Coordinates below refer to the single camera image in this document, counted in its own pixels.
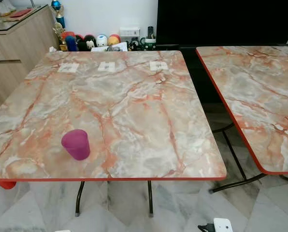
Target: paper sticker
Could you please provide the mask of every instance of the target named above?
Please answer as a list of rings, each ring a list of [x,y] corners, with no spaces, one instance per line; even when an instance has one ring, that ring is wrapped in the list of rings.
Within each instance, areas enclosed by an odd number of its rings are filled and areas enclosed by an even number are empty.
[[[101,62],[98,71],[108,71],[108,72],[115,72],[115,62]]]
[[[151,61],[149,62],[150,70],[156,71],[156,70],[168,70],[168,65],[166,62],[161,61]]]
[[[78,63],[61,63],[58,72],[60,73],[75,73],[79,64]]]

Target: cabinet door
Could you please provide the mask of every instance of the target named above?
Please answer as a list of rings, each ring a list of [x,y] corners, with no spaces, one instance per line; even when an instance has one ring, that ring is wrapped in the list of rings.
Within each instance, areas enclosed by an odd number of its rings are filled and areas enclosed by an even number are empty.
[[[0,106],[26,77],[27,73],[20,61],[0,62]]]

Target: electrical outlet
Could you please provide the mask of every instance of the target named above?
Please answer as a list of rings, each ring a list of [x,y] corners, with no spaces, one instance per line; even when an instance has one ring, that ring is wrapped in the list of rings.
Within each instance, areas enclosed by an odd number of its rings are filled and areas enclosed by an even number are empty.
[[[140,37],[139,27],[120,28],[119,35],[121,37]]]

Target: purple plastic cup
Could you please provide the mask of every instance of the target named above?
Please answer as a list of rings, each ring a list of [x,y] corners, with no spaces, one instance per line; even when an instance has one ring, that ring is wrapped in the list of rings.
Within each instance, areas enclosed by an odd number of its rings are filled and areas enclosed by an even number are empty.
[[[76,160],[84,160],[90,154],[87,133],[84,130],[72,130],[61,139],[62,146]]]

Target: television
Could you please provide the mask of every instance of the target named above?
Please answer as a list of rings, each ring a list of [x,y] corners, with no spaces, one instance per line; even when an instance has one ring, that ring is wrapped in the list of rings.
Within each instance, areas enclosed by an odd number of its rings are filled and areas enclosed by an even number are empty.
[[[288,1],[158,1],[159,45],[277,45],[287,41]]]

